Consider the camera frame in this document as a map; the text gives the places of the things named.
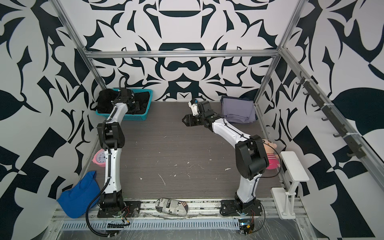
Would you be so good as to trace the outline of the black garment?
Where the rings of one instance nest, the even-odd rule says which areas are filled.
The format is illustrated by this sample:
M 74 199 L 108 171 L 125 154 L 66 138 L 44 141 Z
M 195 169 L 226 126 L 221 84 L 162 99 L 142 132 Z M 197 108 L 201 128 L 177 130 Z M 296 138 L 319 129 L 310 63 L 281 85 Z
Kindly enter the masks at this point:
M 130 99 L 135 98 L 136 100 L 140 101 L 141 113 L 138 115 L 144 114 L 147 110 L 148 103 L 150 102 L 150 93 L 148 91 L 135 92 L 133 90 L 128 90 L 127 93 Z M 115 91 L 112 89 L 102 90 L 98 97 L 98 113 L 110 114 L 114 108 L 112 101 L 115 102 L 116 99 L 120 99 L 122 97 L 123 94 L 121 94 L 119 91 Z

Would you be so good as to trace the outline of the lilac skirt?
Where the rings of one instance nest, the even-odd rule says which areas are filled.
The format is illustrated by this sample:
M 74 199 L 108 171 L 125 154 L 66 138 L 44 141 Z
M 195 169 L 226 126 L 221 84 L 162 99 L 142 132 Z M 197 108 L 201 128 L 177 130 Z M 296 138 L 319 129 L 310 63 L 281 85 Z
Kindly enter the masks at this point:
M 230 123 L 249 124 L 258 119 L 252 100 L 241 99 L 236 103 L 221 103 L 221 105 L 222 115 Z

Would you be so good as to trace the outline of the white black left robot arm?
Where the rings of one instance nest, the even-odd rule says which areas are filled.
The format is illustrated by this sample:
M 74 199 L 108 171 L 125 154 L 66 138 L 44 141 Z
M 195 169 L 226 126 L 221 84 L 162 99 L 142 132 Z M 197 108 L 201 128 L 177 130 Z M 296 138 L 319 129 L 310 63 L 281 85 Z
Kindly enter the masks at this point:
M 136 101 L 134 92 L 122 86 L 122 80 L 127 79 L 126 76 L 120 78 L 118 91 L 102 91 L 97 106 L 100 114 L 109 114 L 97 126 L 106 159 L 105 185 L 100 193 L 99 206 L 103 214 L 108 216 L 115 215 L 125 207 L 120 183 L 120 157 L 125 145 L 121 122 L 126 114 L 140 111 L 140 103 Z

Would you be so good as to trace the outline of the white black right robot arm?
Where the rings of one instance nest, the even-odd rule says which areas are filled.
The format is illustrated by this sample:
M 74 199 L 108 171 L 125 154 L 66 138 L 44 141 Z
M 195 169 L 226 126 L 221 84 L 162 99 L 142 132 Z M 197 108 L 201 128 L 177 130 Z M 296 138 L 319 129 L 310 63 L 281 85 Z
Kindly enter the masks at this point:
M 236 167 L 241 175 L 234 204 L 236 212 L 244 215 L 257 204 L 256 188 L 265 170 L 271 164 L 281 163 L 277 145 L 258 135 L 251 136 L 240 131 L 216 113 L 209 101 L 193 99 L 188 106 L 192 113 L 182 119 L 187 127 L 204 126 L 234 147 Z

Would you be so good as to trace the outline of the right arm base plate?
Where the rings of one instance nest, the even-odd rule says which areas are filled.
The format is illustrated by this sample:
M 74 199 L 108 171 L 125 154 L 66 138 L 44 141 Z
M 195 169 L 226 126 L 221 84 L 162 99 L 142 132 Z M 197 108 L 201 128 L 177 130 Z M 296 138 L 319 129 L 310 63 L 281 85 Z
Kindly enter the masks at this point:
M 253 199 L 248 203 L 240 200 L 221 200 L 220 214 L 224 217 L 234 216 L 261 216 L 262 204 L 259 200 Z

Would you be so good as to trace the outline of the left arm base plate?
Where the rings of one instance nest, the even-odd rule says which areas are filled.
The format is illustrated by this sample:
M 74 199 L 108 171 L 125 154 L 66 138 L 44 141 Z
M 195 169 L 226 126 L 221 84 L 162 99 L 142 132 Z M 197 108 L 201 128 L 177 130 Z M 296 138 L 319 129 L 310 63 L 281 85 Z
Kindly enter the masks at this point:
M 140 213 L 141 201 L 124 201 L 122 207 L 99 208 L 98 218 L 133 218 Z

